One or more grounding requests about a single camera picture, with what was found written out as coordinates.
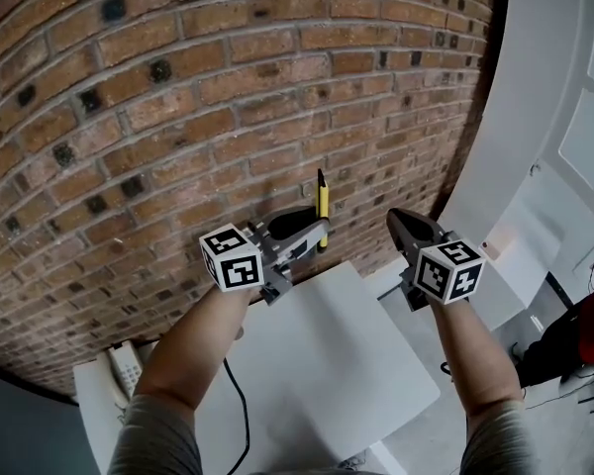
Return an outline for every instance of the white box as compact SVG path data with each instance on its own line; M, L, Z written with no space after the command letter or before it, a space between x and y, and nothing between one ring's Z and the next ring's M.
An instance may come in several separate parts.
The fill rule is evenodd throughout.
M463 239L422 248L414 285L446 305L475 293L485 262Z
M209 274L223 292L264 284L261 251L233 224L200 237L200 248Z

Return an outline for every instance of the brick wall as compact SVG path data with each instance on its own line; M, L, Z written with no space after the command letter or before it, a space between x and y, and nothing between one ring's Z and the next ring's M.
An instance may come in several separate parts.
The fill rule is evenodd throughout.
M0 366L165 332L208 288L197 237L332 186L304 272L395 256L484 104L493 0L0 0Z

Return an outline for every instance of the white telephone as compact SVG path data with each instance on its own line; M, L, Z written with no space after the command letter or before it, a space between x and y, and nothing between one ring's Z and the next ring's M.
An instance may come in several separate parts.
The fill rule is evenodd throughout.
M79 411L101 473L107 473L125 411L155 343L135 350L131 341L73 368Z

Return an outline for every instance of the electrical cord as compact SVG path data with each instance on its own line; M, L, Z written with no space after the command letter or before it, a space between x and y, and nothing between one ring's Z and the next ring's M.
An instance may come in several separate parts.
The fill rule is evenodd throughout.
M242 400L242 408L243 408L243 410L245 412L245 429L247 431L247 445L245 447L245 451L240 456L240 459L238 459L238 462L236 462L236 464L234 465L234 467L231 470L229 470L229 473L227 474L227 475L233 475L233 473L238 468L240 468L240 465L245 460L245 457L247 457L248 448L250 447L250 430L248 429L247 398L245 398L245 394L242 392L242 389L238 385L238 382L236 381L236 377L231 372L231 368L229 367L229 362L227 362L227 359L226 358L225 358L224 364L225 364L225 369L227 370L227 374L229 375L229 378L231 379L231 382L234 384L234 387L236 388L236 391L238 391L238 395L240 396L240 399Z

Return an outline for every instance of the white table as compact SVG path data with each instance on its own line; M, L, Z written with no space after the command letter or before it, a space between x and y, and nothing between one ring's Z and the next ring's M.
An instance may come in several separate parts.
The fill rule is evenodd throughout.
M250 452L236 472L331 466L400 428L440 395L350 263L254 305L229 362L247 398ZM196 416L205 473L245 447L240 398L224 368Z

